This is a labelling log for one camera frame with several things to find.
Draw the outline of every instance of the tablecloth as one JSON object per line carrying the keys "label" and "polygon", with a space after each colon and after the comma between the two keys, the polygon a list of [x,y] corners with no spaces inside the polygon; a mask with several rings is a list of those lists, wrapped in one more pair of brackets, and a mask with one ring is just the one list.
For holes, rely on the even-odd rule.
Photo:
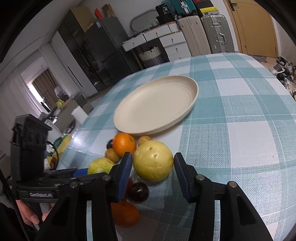
{"label": "tablecloth", "polygon": [[[119,81],[76,131],[59,168],[86,168],[104,155],[117,130],[113,114],[140,85],[167,75],[186,75],[199,86],[193,110],[153,139],[215,182],[236,181],[274,240],[283,240],[296,222],[296,104],[284,86],[259,62],[240,53],[212,54],[157,65]],[[137,179],[132,170],[132,177]],[[188,240],[194,205],[182,197],[174,170],[149,186],[137,204],[140,222],[117,228],[119,240]],[[220,214],[216,201],[215,235]],[[88,217],[88,238],[91,221]]]}

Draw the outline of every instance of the white drawer cabinet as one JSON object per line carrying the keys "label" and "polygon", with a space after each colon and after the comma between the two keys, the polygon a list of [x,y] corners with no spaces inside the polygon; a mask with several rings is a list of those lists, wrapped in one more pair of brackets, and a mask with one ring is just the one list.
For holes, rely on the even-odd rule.
{"label": "white drawer cabinet", "polygon": [[165,51],[168,56],[178,54],[178,53],[187,53],[190,52],[188,45],[186,42],[180,43],[180,44],[175,44],[171,46],[165,47]]}
{"label": "white drawer cabinet", "polygon": [[178,54],[170,55],[168,57],[168,59],[170,61],[174,61],[174,60],[183,59],[183,58],[190,58],[190,57],[191,57],[190,52],[187,52],[187,53],[178,53]]}
{"label": "white drawer cabinet", "polygon": [[180,31],[180,29],[178,29],[177,23],[171,23],[168,26],[170,27],[170,31],[172,33]]}
{"label": "white drawer cabinet", "polygon": [[127,52],[137,46],[140,46],[141,44],[146,43],[146,39],[144,38],[143,34],[139,34],[138,36],[129,39],[126,41],[122,47]]}
{"label": "white drawer cabinet", "polygon": [[152,39],[159,38],[169,33],[171,33],[169,26],[163,25],[163,26],[151,29],[150,31],[144,33],[143,35],[147,41],[150,41]]}
{"label": "white drawer cabinet", "polygon": [[186,42],[182,31],[163,36],[159,39],[160,39],[163,47]]}

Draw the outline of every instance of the checkered tablecloth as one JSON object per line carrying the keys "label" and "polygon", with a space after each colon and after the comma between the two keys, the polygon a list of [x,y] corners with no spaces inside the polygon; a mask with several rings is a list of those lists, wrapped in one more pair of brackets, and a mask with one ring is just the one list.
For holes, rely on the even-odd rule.
{"label": "checkered tablecloth", "polygon": [[[296,103],[259,62],[239,53],[212,54],[157,65],[119,81],[76,131],[59,168],[86,168],[104,155],[117,130],[113,114],[140,85],[167,75],[186,75],[199,86],[193,110],[173,128],[152,136],[215,182],[236,181],[274,240],[296,222]],[[117,228],[119,240],[188,240],[194,205],[182,197],[176,173],[138,204],[140,222]],[[219,239],[219,203],[215,237]],[[88,216],[89,240],[91,221]]]}

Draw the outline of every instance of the wooden door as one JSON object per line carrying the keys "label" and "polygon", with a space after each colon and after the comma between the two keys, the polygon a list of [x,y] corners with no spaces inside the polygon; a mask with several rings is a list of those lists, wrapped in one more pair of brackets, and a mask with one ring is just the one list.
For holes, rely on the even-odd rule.
{"label": "wooden door", "polygon": [[224,0],[224,3],[238,34],[241,52],[276,58],[276,35],[268,12],[253,0]]}

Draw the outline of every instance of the basket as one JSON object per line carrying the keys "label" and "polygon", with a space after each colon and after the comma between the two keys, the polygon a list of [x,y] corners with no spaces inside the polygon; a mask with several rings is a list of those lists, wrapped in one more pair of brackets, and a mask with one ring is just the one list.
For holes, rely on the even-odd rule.
{"label": "basket", "polygon": [[147,68],[164,62],[159,47],[152,47],[150,50],[139,54],[139,57]]}

